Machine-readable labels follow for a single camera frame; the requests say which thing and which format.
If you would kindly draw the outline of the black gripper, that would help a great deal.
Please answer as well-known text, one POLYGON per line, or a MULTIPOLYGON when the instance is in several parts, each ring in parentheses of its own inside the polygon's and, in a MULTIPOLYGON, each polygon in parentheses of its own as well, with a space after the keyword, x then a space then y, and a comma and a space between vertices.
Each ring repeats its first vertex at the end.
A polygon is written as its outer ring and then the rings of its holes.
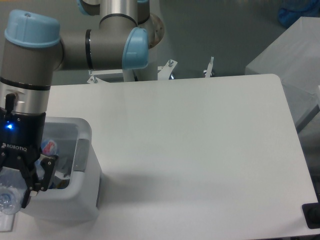
POLYGON ((26 190, 21 203, 25 209, 31 192, 45 192, 52 184, 58 155, 41 154, 46 113, 22 114, 0 109, 0 167, 20 170, 26 190), (35 162, 40 159, 44 173, 38 176, 35 162))

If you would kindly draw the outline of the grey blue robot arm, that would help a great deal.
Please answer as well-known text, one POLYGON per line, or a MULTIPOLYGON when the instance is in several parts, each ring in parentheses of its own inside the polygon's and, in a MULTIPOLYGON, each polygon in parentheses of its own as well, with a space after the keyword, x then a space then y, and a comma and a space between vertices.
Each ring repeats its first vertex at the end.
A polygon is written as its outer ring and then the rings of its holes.
POLYGON ((78 8, 100 16, 98 29, 60 33, 60 23, 24 10, 10 12, 0 71, 0 167, 9 195, 0 210, 24 209, 32 192, 46 191, 56 156, 41 149, 54 71, 135 70, 149 61, 149 40, 140 24, 150 17, 147 0, 79 0, 78 8))

